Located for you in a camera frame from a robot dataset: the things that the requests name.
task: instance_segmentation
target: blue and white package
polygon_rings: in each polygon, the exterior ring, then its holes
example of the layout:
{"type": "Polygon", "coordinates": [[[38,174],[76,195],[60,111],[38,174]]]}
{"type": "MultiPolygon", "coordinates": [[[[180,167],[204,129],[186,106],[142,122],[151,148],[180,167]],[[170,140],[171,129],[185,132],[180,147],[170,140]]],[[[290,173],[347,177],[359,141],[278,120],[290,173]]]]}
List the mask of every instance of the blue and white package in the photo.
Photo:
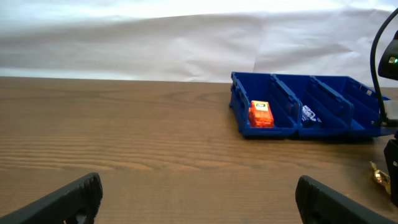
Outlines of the blue and white package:
{"type": "Polygon", "coordinates": [[[304,128],[320,128],[322,121],[307,105],[304,105],[301,123],[304,128]]]}

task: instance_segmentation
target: blue tray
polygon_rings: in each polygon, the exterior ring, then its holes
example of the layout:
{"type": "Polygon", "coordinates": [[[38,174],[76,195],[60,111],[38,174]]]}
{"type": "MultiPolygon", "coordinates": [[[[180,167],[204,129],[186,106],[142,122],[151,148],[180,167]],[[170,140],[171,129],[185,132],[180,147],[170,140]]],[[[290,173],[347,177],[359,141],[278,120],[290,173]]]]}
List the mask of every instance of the blue tray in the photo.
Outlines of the blue tray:
{"type": "Polygon", "coordinates": [[[231,78],[229,106],[244,137],[368,138],[396,132],[371,125],[379,111],[375,93],[350,77],[233,72],[231,78]],[[250,126],[252,100],[269,102],[274,128],[250,126]],[[304,105],[322,120],[320,128],[301,124],[304,105]]]}

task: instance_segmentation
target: orange package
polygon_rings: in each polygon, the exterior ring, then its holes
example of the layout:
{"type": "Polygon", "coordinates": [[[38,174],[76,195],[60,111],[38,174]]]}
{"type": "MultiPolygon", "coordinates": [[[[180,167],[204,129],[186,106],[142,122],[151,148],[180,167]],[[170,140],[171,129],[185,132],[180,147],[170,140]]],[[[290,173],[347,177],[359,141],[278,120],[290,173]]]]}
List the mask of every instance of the orange package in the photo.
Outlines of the orange package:
{"type": "Polygon", "coordinates": [[[273,128],[274,117],[269,103],[252,100],[249,108],[249,122],[250,126],[255,128],[273,128]]]}

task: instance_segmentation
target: wooden table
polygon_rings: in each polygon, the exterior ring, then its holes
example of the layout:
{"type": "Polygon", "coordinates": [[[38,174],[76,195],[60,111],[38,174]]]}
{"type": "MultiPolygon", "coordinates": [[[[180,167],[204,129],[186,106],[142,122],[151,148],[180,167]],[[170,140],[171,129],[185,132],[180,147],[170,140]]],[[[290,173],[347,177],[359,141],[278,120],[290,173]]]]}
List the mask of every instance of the wooden table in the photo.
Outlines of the wooden table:
{"type": "Polygon", "coordinates": [[[96,224],[301,223],[301,175],[398,221],[370,179],[391,136],[244,140],[229,99],[219,83],[0,78],[0,216],[98,172],[96,224]]]}

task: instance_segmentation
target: white sheet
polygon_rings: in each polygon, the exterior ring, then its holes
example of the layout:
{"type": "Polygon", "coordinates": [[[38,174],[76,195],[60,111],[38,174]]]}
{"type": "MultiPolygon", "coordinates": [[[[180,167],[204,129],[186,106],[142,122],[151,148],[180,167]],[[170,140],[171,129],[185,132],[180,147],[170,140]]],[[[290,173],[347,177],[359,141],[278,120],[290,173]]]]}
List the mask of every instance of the white sheet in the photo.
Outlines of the white sheet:
{"type": "MultiPolygon", "coordinates": [[[[0,75],[230,82],[231,71],[349,75],[395,0],[0,2],[0,75]]],[[[398,29],[387,28],[381,56],[398,29]]],[[[380,78],[381,86],[398,82],[380,78]]]]}

